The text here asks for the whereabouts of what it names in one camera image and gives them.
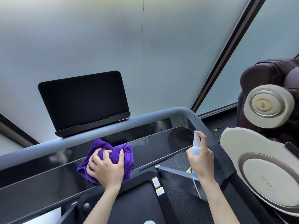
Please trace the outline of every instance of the microfiber towel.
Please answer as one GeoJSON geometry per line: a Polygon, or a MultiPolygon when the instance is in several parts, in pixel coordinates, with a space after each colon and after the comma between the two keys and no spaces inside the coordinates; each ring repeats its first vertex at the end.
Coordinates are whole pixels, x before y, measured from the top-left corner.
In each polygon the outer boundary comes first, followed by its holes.
{"type": "Polygon", "coordinates": [[[98,154],[98,156],[101,160],[103,160],[103,152],[105,150],[112,150],[112,152],[109,153],[109,156],[110,156],[110,160],[112,161],[113,164],[118,163],[119,153],[123,149],[123,154],[125,157],[124,163],[123,163],[123,169],[124,169],[123,181],[129,180],[129,178],[131,176],[131,172],[133,170],[133,166],[134,166],[133,151],[132,151],[131,145],[129,145],[129,144],[119,145],[119,146],[116,146],[115,148],[113,148],[109,143],[103,142],[99,138],[93,140],[83,163],[77,169],[78,173],[81,174],[84,178],[86,178],[90,182],[92,182],[94,184],[100,184],[98,180],[96,180],[94,177],[89,176],[86,172],[86,166],[88,164],[89,158],[95,152],[95,150],[97,150],[98,148],[103,148],[102,151],[100,151],[98,154]]]}

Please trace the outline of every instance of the forearm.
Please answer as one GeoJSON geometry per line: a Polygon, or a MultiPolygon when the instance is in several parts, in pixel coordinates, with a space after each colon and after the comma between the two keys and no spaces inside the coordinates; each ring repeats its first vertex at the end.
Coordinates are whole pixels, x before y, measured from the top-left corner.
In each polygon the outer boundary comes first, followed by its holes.
{"type": "Polygon", "coordinates": [[[240,224],[216,181],[202,184],[215,224],[240,224]]]}
{"type": "Polygon", "coordinates": [[[106,190],[83,224],[107,224],[119,189],[106,190]]]}

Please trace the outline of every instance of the white spray nozzle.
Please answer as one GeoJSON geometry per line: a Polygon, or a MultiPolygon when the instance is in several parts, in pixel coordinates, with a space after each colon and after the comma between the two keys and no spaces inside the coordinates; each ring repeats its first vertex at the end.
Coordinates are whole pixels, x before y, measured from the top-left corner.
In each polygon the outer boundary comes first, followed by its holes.
{"type": "Polygon", "coordinates": [[[197,133],[194,133],[193,146],[198,146],[198,147],[201,146],[200,138],[197,133]]]}

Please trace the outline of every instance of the hand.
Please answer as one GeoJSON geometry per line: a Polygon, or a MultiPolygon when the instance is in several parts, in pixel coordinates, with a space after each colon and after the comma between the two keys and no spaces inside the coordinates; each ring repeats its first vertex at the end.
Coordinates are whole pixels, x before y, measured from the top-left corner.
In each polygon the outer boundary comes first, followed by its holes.
{"type": "Polygon", "coordinates": [[[114,190],[118,192],[123,181],[123,150],[119,154],[118,164],[111,162],[109,158],[111,150],[105,150],[103,152],[103,160],[101,160],[98,156],[101,150],[102,148],[97,149],[89,158],[86,171],[91,177],[96,178],[106,191],[114,190]]]}
{"type": "Polygon", "coordinates": [[[214,182],[214,154],[207,147],[207,136],[201,131],[194,131],[201,138],[201,150],[198,156],[193,155],[191,148],[187,150],[188,159],[192,170],[201,184],[214,182]]]}

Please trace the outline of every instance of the white round object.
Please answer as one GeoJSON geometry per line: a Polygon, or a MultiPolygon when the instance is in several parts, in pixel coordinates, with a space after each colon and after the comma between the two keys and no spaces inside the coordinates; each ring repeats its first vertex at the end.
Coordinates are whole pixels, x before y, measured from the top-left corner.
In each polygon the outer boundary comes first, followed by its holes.
{"type": "Polygon", "coordinates": [[[294,106],[295,101],[289,91],[270,84],[258,86],[248,94],[243,112],[258,127],[276,128],[286,122],[294,106]]]}
{"type": "Polygon", "coordinates": [[[299,159],[284,144],[240,127],[226,128],[220,144],[256,196],[283,213],[299,217],[298,207],[290,208],[299,205],[299,159]]]}
{"type": "Polygon", "coordinates": [[[243,171],[251,186],[272,202],[286,207],[299,205],[299,184],[284,169],[262,159],[249,159],[243,171]]]}

